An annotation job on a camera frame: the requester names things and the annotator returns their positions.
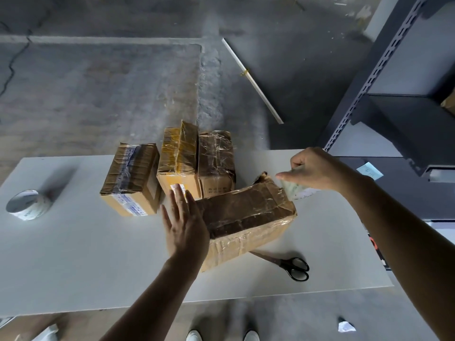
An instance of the scissors blade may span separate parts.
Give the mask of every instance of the scissors blade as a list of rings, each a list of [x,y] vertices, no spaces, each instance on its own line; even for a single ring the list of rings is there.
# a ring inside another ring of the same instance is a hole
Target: scissors blade
[[[263,260],[269,261],[269,262],[274,263],[276,265],[280,265],[281,264],[281,259],[279,259],[279,258],[274,258],[274,257],[270,257],[270,256],[267,256],[267,255],[263,255],[263,254],[260,254],[259,252],[255,252],[255,251],[250,251],[250,252],[253,255],[256,255],[257,257],[262,258]]]

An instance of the roll of packing tape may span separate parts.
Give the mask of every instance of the roll of packing tape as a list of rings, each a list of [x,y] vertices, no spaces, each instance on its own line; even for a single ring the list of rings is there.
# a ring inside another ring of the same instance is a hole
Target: roll of packing tape
[[[29,189],[15,195],[6,204],[6,211],[22,220],[33,220],[47,212],[51,200],[36,190]]]

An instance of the hand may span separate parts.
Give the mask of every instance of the hand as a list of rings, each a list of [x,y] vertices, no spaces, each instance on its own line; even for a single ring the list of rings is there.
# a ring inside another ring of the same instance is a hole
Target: hand
[[[306,148],[291,158],[291,168],[300,165],[305,165],[305,168],[280,172],[276,174],[276,178],[314,189],[339,190],[347,181],[362,177],[360,173],[318,147]]]
[[[173,222],[166,207],[161,206],[169,254],[171,257],[179,257],[185,262],[183,265],[194,266],[199,271],[208,252],[210,236],[207,226],[188,190],[185,194],[186,201],[178,184],[176,194],[171,190],[169,195]]]

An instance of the person's right arm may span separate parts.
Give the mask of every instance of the person's right arm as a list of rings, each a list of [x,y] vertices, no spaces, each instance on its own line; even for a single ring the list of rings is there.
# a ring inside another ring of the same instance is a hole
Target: person's right arm
[[[359,215],[415,308],[441,340],[455,338],[455,245],[369,177],[321,148],[307,148],[277,178],[338,191]]]

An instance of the sticky note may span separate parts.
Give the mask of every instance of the sticky note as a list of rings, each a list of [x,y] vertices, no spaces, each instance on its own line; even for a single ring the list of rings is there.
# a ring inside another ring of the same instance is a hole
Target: sticky note
[[[372,163],[367,162],[365,165],[360,166],[357,168],[357,171],[360,172],[361,174],[371,177],[374,180],[377,180],[384,176],[381,171],[379,171],[377,168],[373,166]]]

